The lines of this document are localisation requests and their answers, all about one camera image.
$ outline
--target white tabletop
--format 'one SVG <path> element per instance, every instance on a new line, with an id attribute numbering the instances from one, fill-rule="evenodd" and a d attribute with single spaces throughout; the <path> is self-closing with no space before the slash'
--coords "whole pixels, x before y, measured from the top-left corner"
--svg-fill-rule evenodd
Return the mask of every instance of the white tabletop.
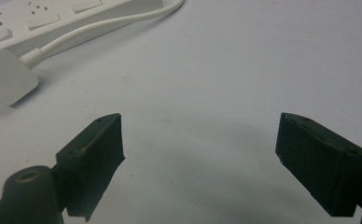
<path id="1" fill-rule="evenodd" d="M 0 197 L 8 176 L 53 166 L 94 119 L 120 113 L 126 160 L 90 223 L 360 221 L 360 208 L 330 217 L 274 150 L 282 112 L 362 147 L 362 1 L 187 0 L 34 72 L 38 89 L 0 106 Z"/>

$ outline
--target black mechanical part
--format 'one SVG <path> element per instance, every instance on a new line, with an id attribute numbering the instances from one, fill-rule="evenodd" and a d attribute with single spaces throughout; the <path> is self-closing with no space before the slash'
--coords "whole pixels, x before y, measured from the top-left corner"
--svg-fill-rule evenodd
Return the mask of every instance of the black mechanical part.
<path id="1" fill-rule="evenodd" d="M 120 114 L 95 120 L 56 158 L 52 169 L 30 167 L 8 179 L 0 201 L 0 223 L 60 224 L 65 207 L 69 216 L 88 221 L 125 159 Z"/>
<path id="2" fill-rule="evenodd" d="M 319 123 L 283 113 L 276 154 L 333 217 L 362 208 L 362 148 Z"/>

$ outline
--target white cable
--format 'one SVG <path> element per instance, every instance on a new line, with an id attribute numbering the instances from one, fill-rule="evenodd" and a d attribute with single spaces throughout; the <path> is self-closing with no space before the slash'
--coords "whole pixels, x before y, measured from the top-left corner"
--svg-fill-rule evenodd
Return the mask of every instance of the white cable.
<path id="1" fill-rule="evenodd" d="M 55 40 L 49 42 L 46 46 L 42 47 L 41 49 L 33 49 L 32 51 L 24 54 L 23 56 L 21 56 L 21 60 L 29 68 L 34 68 L 39 63 L 44 61 L 48 57 L 48 55 L 56 48 L 65 44 L 69 40 L 76 38 L 79 35 L 84 35 L 88 32 L 105 28 L 107 26 L 112 26 L 118 23 L 132 23 L 136 21 L 146 21 L 160 16 L 166 16 L 179 9 L 184 4 L 184 2 L 185 0 L 176 0 L 174 3 L 170 4 L 169 6 L 163 7 L 158 10 L 126 16 L 126 17 L 109 19 L 105 21 L 97 21 L 92 24 L 82 26 L 80 28 L 75 29 L 74 31 L 71 31 L 65 35 L 56 38 Z"/>

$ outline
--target electrical outlet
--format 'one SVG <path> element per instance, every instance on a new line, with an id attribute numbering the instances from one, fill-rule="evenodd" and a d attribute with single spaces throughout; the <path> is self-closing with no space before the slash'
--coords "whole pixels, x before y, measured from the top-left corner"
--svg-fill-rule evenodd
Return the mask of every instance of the electrical outlet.
<path id="1" fill-rule="evenodd" d="M 161 0 L 14 0 L 0 5 L 0 49 L 21 56 L 81 26 L 161 7 Z M 52 54 L 125 25 L 118 24 L 79 36 Z"/>

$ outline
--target plug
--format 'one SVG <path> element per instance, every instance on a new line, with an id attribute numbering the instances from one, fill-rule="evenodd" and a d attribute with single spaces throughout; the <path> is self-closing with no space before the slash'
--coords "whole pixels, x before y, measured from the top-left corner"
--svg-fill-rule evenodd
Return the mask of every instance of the plug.
<path id="1" fill-rule="evenodd" d="M 11 52 L 0 49 L 0 105 L 13 105 L 38 85 L 38 77 Z"/>

